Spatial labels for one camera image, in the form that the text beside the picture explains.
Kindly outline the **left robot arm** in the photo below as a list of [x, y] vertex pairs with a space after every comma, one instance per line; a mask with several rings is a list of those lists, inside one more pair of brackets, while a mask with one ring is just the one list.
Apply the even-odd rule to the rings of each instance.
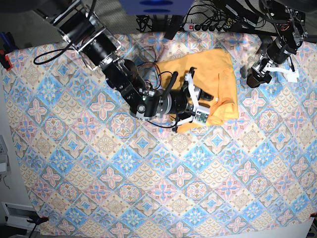
[[257, 88], [270, 83], [272, 73], [282, 73], [288, 82], [299, 79], [299, 71], [292, 56], [302, 45], [308, 33], [305, 29], [305, 13], [290, 8], [276, 0], [261, 0], [255, 8], [246, 1], [244, 8], [236, 0], [227, 0], [223, 9], [232, 21], [231, 32], [257, 34], [262, 37], [258, 58], [247, 72], [247, 85]]

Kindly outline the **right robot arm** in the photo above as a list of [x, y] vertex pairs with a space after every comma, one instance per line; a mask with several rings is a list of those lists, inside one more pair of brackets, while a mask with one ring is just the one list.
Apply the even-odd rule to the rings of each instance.
[[66, 42], [90, 70], [100, 69], [108, 86], [120, 93], [136, 119], [152, 122], [154, 118], [174, 115], [173, 131], [187, 123], [206, 125], [210, 109], [199, 101], [212, 100], [212, 95], [194, 84], [195, 68], [184, 75], [180, 89], [174, 89], [178, 72], [171, 73], [168, 85], [153, 86], [138, 73], [138, 67], [118, 55], [121, 42], [95, 13], [96, 1], [90, 5], [81, 0], [42, 0], [34, 11], [56, 27]]

